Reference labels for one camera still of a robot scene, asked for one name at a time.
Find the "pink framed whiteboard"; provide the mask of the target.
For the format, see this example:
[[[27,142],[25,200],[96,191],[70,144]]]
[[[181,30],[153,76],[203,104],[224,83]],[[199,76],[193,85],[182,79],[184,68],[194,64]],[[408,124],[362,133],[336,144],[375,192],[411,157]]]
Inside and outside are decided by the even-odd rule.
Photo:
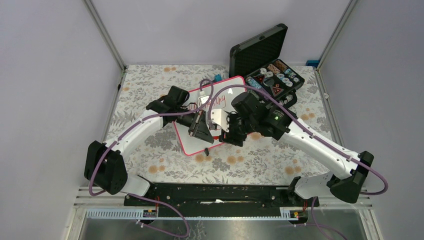
[[[229,79],[225,79],[213,84],[214,85],[213,94],[216,95],[218,91],[220,91],[222,88],[226,86],[244,85],[244,84],[245,84],[245,80],[241,76],[235,76]],[[225,91],[221,92],[218,95],[218,97],[215,99],[212,105],[212,109],[213,110],[222,109],[229,113],[234,112],[235,109],[232,107],[231,102],[236,96],[240,95],[241,93],[245,91],[246,89],[242,87],[232,87],[232,88],[226,89]],[[200,97],[200,89],[197,87],[192,90],[189,90],[188,92],[189,92],[189,98],[188,100],[186,100],[186,102],[184,102],[184,105],[191,104],[192,102],[198,103],[198,100]],[[189,128],[179,123],[174,122],[173,127],[176,131],[176,135],[181,144],[182,152],[187,156],[192,156],[192,155],[201,153],[205,150],[205,148],[210,149],[222,144],[217,139],[214,141],[214,143],[209,143],[201,139],[191,137],[189,136],[189,133],[188,133]]]

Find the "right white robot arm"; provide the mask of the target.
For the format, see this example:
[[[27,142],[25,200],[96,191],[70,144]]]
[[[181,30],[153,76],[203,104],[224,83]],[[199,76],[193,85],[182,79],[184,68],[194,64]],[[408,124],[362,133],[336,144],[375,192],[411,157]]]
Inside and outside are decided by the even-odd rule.
[[[210,114],[211,121],[221,127],[220,142],[241,147],[248,134],[259,133],[298,148],[329,170],[295,177],[286,193],[291,205],[328,194],[349,204],[358,201],[374,159],[371,153],[348,150],[307,126],[288,109],[276,104],[267,107],[249,92],[239,94],[231,105],[232,112],[213,109]]]

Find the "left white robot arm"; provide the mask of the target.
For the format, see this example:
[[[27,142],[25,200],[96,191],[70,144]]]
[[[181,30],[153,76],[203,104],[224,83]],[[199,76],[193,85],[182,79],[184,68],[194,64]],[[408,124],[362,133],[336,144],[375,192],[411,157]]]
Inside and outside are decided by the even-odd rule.
[[[151,183],[141,176],[128,174],[125,159],[149,136],[171,122],[189,128],[189,134],[205,142],[213,143],[205,122],[203,108],[212,101],[212,95],[200,97],[201,104],[193,110],[183,108],[189,92],[172,86],[168,94],[150,102],[146,110],[122,133],[106,142],[93,141],[87,151],[84,177],[89,181],[91,196],[102,193],[115,195],[119,192],[136,195],[144,206],[152,204],[155,192]]]

